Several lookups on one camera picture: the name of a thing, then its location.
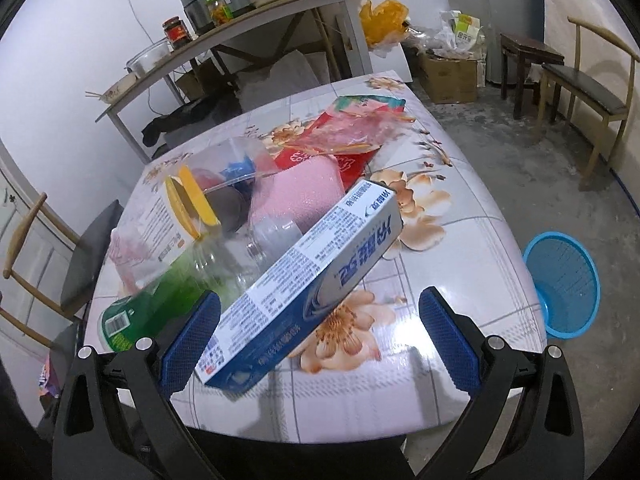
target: floral tablecloth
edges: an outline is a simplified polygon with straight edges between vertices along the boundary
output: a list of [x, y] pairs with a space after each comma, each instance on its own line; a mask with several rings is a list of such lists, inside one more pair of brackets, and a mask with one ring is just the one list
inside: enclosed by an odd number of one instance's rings
[[[145, 168], [123, 219], [140, 212], [163, 173], [228, 137], [264, 140], [272, 152], [337, 96], [406, 100], [416, 118], [368, 164], [398, 194], [405, 228], [358, 288], [289, 358], [246, 394], [192, 376], [172, 396], [187, 426], [282, 442], [347, 442], [432, 428], [456, 418], [468, 396], [455, 388], [418, 318], [420, 292], [434, 285], [485, 335], [517, 349], [546, 345], [538, 298], [520, 250], [486, 187], [460, 149], [394, 72], [361, 76], [270, 103], [190, 140]], [[85, 343], [106, 352], [100, 314], [122, 285], [109, 261], [100, 274]], [[127, 391], [124, 402], [132, 404]]]

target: blue basket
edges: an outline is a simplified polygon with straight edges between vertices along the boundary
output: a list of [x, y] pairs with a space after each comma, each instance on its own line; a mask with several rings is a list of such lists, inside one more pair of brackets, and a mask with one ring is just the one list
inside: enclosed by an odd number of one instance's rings
[[536, 286], [546, 332], [562, 339], [584, 334], [600, 304], [600, 279], [587, 250], [568, 235], [547, 232], [529, 242], [524, 261]]

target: blue gripper pad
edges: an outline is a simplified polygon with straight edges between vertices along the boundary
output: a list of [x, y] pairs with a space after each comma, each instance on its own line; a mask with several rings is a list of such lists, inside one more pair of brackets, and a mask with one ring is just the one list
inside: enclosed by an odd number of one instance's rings
[[168, 399], [181, 392], [220, 322], [220, 298], [210, 292], [162, 356], [159, 387]]
[[475, 396], [480, 390], [478, 356], [428, 288], [420, 294], [418, 312], [456, 388]]

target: black chair cushion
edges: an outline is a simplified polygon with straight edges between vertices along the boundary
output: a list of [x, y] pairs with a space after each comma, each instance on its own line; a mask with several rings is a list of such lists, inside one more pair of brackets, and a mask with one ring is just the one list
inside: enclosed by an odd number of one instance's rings
[[604, 108], [607, 114], [619, 115], [628, 111], [625, 104], [620, 99], [604, 88], [604, 86], [598, 83], [593, 77], [586, 75], [584, 72], [580, 72], [570, 66], [552, 65], [549, 63], [543, 63], [542, 68], [584, 92], [588, 97]]
[[91, 300], [95, 282], [109, 248], [111, 230], [118, 224], [122, 211], [120, 202], [114, 200], [91, 222], [80, 237], [62, 286], [60, 306], [64, 312], [75, 313]]

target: side table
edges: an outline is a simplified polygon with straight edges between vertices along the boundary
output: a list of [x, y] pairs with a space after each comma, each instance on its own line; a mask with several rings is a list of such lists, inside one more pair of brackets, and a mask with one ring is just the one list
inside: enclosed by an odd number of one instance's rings
[[[551, 63], [564, 65], [564, 56], [559, 52], [556, 52], [550, 46], [540, 41], [532, 40], [530, 38], [524, 38], [522, 36], [516, 36], [514, 34], [501, 34], [500, 35], [500, 47], [502, 49], [502, 98], [507, 98], [507, 76], [508, 76], [508, 58], [507, 56], [514, 57], [517, 63], [517, 78], [516, 78], [516, 94], [515, 94], [515, 106], [513, 107], [513, 118], [519, 119], [522, 117], [522, 99], [525, 89], [525, 79], [527, 77], [525, 68], [531, 63]], [[534, 101], [540, 97], [540, 85], [528, 86], [528, 88], [534, 88]], [[554, 102], [552, 107], [553, 122], [556, 118], [556, 112], [558, 111], [558, 103], [560, 102], [561, 86], [556, 85], [554, 89]]]

